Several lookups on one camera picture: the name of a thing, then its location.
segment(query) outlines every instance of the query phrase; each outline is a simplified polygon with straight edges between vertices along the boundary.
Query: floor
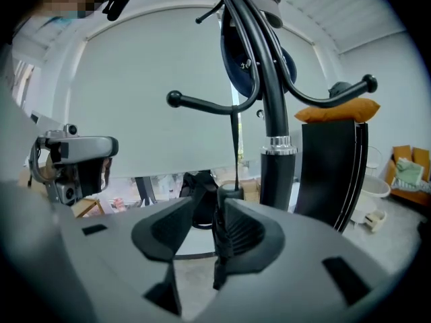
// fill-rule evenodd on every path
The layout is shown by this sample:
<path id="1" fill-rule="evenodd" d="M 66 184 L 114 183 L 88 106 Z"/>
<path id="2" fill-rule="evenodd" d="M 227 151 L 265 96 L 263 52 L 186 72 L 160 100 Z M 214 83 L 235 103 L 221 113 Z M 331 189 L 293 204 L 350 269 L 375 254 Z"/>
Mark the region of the floor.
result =
<path id="1" fill-rule="evenodd" d="M 343 235 L 363 249 L 389 273 L 404 268 L 415 254 L 419 243 L 416 227 L 423 217 L 392 199 L 382 200 L 379 209 L 388 213 L 381 229 L 370 233 L 364 226 L 350 223 Z M 174 262 L 178 292 L 183 306 L 183 319 L 191 321 L 217 295 L 212 288 L 216 258 L 177 260 Z"/>

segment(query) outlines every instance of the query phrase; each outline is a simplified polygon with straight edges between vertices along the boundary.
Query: orange cushion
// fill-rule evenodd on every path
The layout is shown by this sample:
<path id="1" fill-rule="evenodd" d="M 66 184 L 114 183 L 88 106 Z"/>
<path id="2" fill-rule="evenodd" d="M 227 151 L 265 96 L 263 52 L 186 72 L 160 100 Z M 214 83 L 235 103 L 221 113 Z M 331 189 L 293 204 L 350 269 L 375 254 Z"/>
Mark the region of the orange cushion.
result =
<path id="1" fill-rule="evenodd" d="M 430 179 L 430 152 L 427 149 L 413 147 L 413 161 L 424 167 L 422 180 Z"/>
<path id="2" fill-rule="evenodd" d="M 411 149 L 409 145 L 406 146 L 396 146 L 393 148 L 393 159 L 395 163 L 398 162 L 398 158 L 405 158 L 412 162 L 411 160 Z"/>
<path id="3" fill-rule="evenodd" d="M 370 120 L 380 108 L 374 100 L 354 98 L 334 108 L 309 107 L 299 111 L 295 117 L 302 122 L 327 122 L 354 119 L 356 122 Z"/>

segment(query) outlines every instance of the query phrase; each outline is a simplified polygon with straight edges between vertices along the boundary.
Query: ceiling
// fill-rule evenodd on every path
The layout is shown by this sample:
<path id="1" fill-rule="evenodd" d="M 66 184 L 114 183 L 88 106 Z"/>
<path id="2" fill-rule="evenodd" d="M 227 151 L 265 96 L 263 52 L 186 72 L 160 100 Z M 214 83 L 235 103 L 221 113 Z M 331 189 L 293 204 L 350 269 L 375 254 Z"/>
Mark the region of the ceiling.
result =
<path id="1" fill-rule="evenodd" d="M 282 3 L 290 4 L 323 29 L 340 53 L 405 29 L 385 0 L 284 0 Z M 47 21 L 47 17 L 32 17 L 19 35 L 47 50 L 71 23 L 57 20 L 45 25 Z"/>

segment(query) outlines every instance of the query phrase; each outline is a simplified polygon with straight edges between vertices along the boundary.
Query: window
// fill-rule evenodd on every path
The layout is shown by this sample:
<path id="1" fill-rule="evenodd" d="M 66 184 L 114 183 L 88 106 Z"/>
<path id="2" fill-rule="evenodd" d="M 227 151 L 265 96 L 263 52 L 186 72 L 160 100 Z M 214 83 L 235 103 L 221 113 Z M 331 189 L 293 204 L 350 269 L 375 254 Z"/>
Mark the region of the window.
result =
<path id="1" fill-rule="evenodd" d="M 29 65 L 23 61 L 19 61 L 14 69 L 15 80 L 13 82 L 12 98 L 16 104 L 24 108 L 28 92 L 28 85 L 34 70 L 33 65 Z"/>
<path id="2" fill-rule="evenodd" d="M 218 24 L 220 26 L 220 28 L 222 28 L 222 20 L 220 19 L 218 20 Z M 239 105 L 240 104 L 240 98 L 239 98 L 239 93 L 238 91 L 236 91 L 236 88 L 232 85 L 232 83 L 230 83 L 230 89 L 232 91 L 232 104 L 233 105 Z M 242 124 L 241 124 L 241 113 L 238 114 L 238 134 L 239 134 L 239 138 L 238 138 L 238 160 L 241 161 L 244 157 L 244 144 L 242 142 Z"/>
<path id="3" fill-rule="evenodd" d="M 108 188 L 96 196 L 98 199 L 108 201 L 113 208 L 116 208 L 118 200 L 124 203 L 127 209 L 139 207 L 142 204 L 134 178 L 110 178 Z"/>

